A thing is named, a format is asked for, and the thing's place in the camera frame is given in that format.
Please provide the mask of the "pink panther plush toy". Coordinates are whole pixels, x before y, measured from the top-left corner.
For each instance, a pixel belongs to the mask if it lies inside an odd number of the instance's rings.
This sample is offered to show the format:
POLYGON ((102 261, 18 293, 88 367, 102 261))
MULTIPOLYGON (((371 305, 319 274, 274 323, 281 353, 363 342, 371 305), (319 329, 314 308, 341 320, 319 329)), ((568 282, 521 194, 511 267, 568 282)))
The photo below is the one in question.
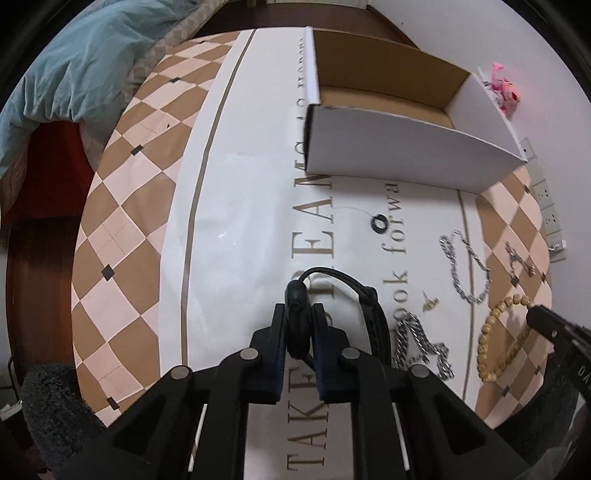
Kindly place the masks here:
POLYGON ((484 85, 494 95, 500 110, 507 119, 511 119, 515 114, 520 102, 521 96, 515 85, 503 76, 504 65, 498 62, 492 64, 491 78, 484 81, 484 85))

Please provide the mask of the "white wall power strip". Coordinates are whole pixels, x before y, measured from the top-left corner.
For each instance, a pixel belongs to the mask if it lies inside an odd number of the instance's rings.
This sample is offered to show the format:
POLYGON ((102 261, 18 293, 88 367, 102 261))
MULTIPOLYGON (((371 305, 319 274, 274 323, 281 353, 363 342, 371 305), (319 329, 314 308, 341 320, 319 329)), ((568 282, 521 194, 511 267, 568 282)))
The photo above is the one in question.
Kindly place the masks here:
POLYGON ((540 207, 542 230, 546 238, 550 262, 559 262, 567 258, 567 243, 563 236, 556 203, 550 191, 540 160, 527 137, 520 140, 522 153, 527 158, 527 169, 531 179, 531 190, 540 207))

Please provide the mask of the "white cardboard box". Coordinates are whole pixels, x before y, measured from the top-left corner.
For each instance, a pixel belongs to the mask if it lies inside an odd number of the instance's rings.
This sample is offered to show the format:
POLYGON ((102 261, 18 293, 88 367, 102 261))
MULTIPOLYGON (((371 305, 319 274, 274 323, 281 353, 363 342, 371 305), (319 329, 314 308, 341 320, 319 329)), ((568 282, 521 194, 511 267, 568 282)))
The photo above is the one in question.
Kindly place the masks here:
POLYGON ((474 74, 373 37, 304 31, 304 167, 479 194, 525 166, 474 74))

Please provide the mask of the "patterned tablecloth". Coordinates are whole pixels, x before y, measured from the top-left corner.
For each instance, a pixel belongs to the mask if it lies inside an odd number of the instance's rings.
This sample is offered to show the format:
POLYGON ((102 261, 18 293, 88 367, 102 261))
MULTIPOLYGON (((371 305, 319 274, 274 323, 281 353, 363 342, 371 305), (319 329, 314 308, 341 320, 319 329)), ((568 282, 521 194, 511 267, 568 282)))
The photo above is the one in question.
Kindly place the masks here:
POLYGON ((97 171, 73 271, 78 373, 108 424, 69 479, 515 479, 496 426, 529 399, 480 378, 513 246, 548 264, 533 200, 304 167, 304 27, 197 39, 154 72, 97 171), (439 305, 423 312, 423 293, 439 305), (276 405, 256 330, 286 305, 276 405), (358 404, 320 399, 311 306, 361 352, 358 404))

